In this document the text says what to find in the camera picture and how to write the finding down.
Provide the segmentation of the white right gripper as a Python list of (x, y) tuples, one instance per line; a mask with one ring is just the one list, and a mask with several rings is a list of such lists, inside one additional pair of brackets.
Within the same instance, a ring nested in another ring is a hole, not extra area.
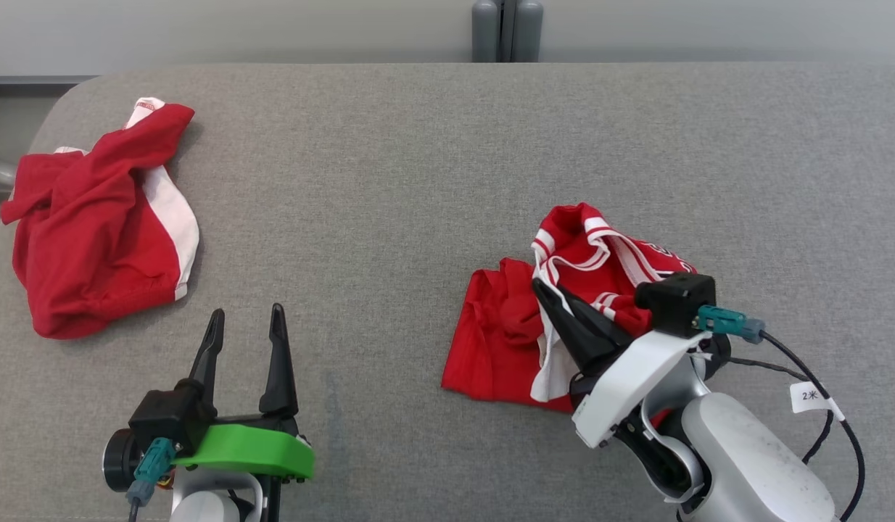
[[(572, 416), (588, 447), (616, 437), (630, 450), (730, 450), (730, 396), (709, 390), (702, 361), (722, 357), (701, 349), (728, 348), (726, 335), (650, 331), (635, 340), (566, 287), (533, 278), (532, 289), (577, 369), (601, 374)], [(616, 348), (627, 349), (616, 357)]]

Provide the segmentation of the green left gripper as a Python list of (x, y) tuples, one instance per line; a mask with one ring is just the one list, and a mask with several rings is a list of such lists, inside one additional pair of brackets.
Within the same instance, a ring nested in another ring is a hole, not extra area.
[[(199, 384), (202, 403), (207, 407), (213, 407), (215, 372), (224, 343), (225, 320), (224, 310), (213, 310), (189, 374), (189, 379)], [(272, 304), (268, 338), (271, 340), (271, 363), (265, 392), (259, 400), (259, 411), (264, 416), (276, 417), (239, 416), (217, 420), (192, 456), (179, 456), (180, 447), (176, 446), (170, 476), (162, 478), (157, 486), (163, 488), (172, 484), (176, 469), (180, 467), (189, 471), (210, 469), (251, 473), (255, 478), (276, 478), (283, 483), (312, 479), (317, 458), (292, 418), (298, 414), (299, 405), (287, 320), (279, 303)], [(102, 473), (107, 486), (114, 492), (126, 492), (144, 453), (137, 447), (131, 429), (113, 433), (102, 454)]]

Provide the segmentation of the red basketball jersey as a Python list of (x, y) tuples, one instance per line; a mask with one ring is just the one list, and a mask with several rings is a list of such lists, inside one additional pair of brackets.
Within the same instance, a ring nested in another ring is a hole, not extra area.
[(617, 231), (589, 204), (556, 206), (532, 241), (536, 261), (504, 258), (475, 271), (445, 361), (442, 386), (475, 400), (572, 413), (573, 357), (540, 310), (534, 277), (566, 288), (632, 337), (651, 314), (634, 301), (640, 283), (693, 266), (653, 242)]

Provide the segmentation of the red shirt with white trim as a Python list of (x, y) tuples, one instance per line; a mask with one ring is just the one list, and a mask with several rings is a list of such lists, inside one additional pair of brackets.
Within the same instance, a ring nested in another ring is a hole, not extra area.
[(201, 232), (166, 165), (193, 117), (142, 98), (89, 151), (21, 158), (1, 219), (17, 226), (12, 265), (37, 334), (82, 338), (188, 294)]

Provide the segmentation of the grey double partition post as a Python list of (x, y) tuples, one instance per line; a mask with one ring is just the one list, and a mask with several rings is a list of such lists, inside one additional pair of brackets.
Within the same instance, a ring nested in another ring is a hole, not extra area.
[(543, 18), (540, 0), (474, 0), (471, 61), (538, 62)]

